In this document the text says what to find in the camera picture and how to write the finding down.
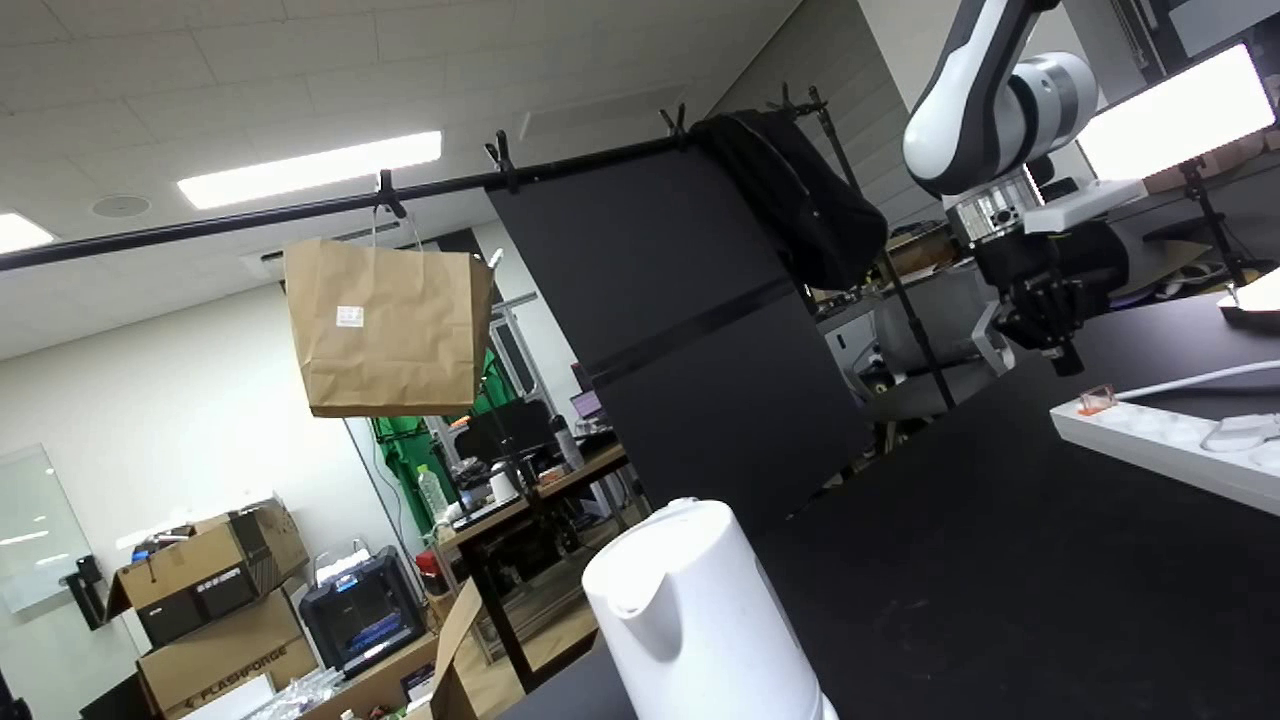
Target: white power strip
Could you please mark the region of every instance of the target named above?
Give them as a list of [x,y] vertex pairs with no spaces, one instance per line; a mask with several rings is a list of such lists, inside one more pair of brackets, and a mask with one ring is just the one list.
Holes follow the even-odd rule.
[[1073,400],[1050,411],[1062,439],[1280,515],[1280,442],[1210,452],[1201,443],[1212,420],[1129,402],[1088,416],[1079,409]]

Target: led panel light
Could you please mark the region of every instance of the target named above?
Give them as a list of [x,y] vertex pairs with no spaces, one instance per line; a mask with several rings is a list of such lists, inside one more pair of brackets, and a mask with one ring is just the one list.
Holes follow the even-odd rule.
[[1244,45],[1107,108],[1076,138],[1102,181],[1142,179],[1275,123]]
[[49,231],[17,213],[0,215],[0,252],[26,250],[54,241]]
[[178,181],[178,190],[207,210],[439,159],[440,133],[431,131],[197,176]]

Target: black table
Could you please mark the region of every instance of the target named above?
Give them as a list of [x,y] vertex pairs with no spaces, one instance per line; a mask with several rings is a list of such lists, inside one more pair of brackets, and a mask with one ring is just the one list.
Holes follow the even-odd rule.
[[[1048,418],[1105,382],[1280,355],[1216,300],[1093,320],[1084,374],[1024,361],[755,542],[841,716],[1276,717],[1280,519],[1062,442]],[[1222,388],[1146,402],[1215,419],[1280,405]],[[503,715],[535,717],[634,715],[593,652]]]

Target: white label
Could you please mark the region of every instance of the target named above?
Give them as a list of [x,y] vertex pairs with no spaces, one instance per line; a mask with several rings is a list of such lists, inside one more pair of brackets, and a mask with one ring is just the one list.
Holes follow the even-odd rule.
[[365,327],[365,309],[361,307],[360,305],[339,305],[338,327],[339,328]]

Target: paper bag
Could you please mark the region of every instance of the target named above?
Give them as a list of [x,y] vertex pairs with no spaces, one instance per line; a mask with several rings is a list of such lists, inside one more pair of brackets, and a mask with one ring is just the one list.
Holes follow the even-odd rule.
[[479,259],[307,240],[284,249],[284,283],[312,415],[457,415],[475,404],[493,287]]

